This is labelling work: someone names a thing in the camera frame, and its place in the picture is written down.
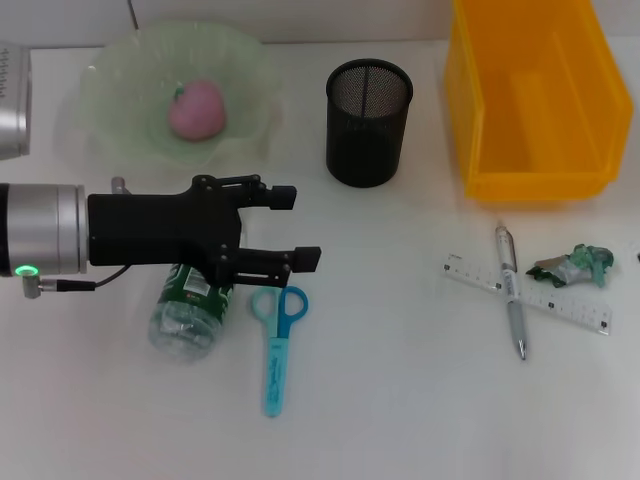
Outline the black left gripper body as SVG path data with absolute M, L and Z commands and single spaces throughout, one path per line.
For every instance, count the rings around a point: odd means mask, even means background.
M 185 264 L 211 285 L 236 282 L 238 187 L 196 176 L 174 195 L 91 194 L 88 258 L 93 266 Z

